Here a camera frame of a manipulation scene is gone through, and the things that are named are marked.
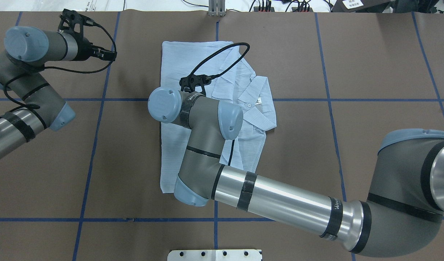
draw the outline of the white mounting plate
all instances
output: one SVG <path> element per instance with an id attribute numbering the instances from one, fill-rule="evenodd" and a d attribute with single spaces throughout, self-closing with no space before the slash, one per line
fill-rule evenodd
<path id="1" fill-rule="evenodd" d="M 174 250 L 167 256 L 167 261 L 262 261 L 262 251 L 260 249 Z"/>

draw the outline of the folded shirt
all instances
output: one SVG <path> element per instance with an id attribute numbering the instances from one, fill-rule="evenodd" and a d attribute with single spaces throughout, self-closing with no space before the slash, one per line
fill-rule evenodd
<path id="1" fill-rule="evenodd" d="M 232 42 L 163 42 L 161 86 L 180 90 L 179 81 L 203 59 Z M 221 73 L 240 57 L 239 46 L 223 51 L 202 65 L 195 73 L 212 75 Z M 277 126 L 267 77 L 256 76 L 255 71 L 242 59 L 224 75 L 204 86 L 206 96 L 233 104 L 243 110 L 243 124 L 235 139 L 231 166 L 255 172 L 265 143 L 265 131 Z M 161 123 L 161 190 L 174 192 L 174 185 L 184 158 L 191 130 L 175 124 Z M 232 141 L 224 144 L 220 163 L 227 165 Z"/>

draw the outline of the robotic arm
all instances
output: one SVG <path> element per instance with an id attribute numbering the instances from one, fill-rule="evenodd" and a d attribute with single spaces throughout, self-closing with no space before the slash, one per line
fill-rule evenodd
<path id="1" fill-rule="evenodd" d="M 240 131 L 241 109 L 198 92 L 159 87 L 151 116 L 192 129 L 174 195 L 204 206 L 210 199 L 337 240 L 352 253 L 409 254 L 436 236 L 444 213 L 444 132 L 403 129 L 383 140 L 366 202 L 340 200 L 222 165 L 225 140 Z"/>
<path id="2" fill-rule="evenodd" d="M 61 69 L 74 73 L 96 73 L 116 59 L 116 45 L 101 25 L 66 9 L 60 18 L 58 32 L 26 26 L 15 26 L 7 31 L 5 51 L 0 54 L 0 89 L 20 106 L 0 117 L 0 159 L 44 129 L 50 127 L 57 131 L 76 117 L 67 102 L 40 75 L 41 71 Z M 84 26 L 102 28 L 113 41 L 114 51 L 90 43 L 83 36 Z M 88 72 L 45 67 L 47 61 L 85 61 L 89 57 L 109 63 L 100 70 Z M 25 104 L 9 97 L 8 90 L 14 91 Z"/>

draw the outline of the metal bracket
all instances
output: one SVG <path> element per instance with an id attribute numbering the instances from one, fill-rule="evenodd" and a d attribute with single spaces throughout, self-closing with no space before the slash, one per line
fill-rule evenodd
<path id="1" fill-rule="evenodd" d="M 259 249 L 174 250 L 167 261 L 262 261 Z"/>
<path id="2" fill-rule="evenodd" d="M 225 0 L 209 0 L 209 16 L 225 16 Z"/>

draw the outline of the white bracket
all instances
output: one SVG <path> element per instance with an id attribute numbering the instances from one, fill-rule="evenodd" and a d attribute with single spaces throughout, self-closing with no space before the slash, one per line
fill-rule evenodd
<path id="1" fill-rule="evenodd" d="M 262 261 L 259 249 L 174 250 L 167 261 Z"/>
<path id="2" fill-rule="evenodd" d="M 225 0 L 209 0 L 209 16 L 225 16 Z"/>

